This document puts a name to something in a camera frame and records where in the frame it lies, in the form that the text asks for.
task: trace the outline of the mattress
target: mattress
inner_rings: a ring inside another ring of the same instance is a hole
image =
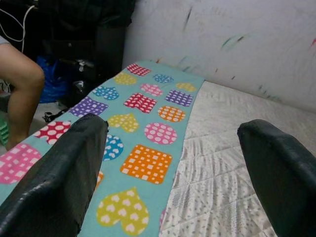
[[[316,114],[204,82],[186,130],[160,237],[274,237],[254,192],[237,137],[264,119],[316,155]]]

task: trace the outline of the turquoise blanket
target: turquoise blanket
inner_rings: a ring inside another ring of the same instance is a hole
[[[203,78],[152,62],[128,66],[0,157],[2,203],[30,167],[87,113],[110,126],[80,237],[154,237]]]

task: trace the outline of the bare leg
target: bare leg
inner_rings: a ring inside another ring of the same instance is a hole
[[[30,125],[44,85],[42,69],[12,45],[0,44],[0,78],[15,86],[9,104],[7,150],[29,135]]]

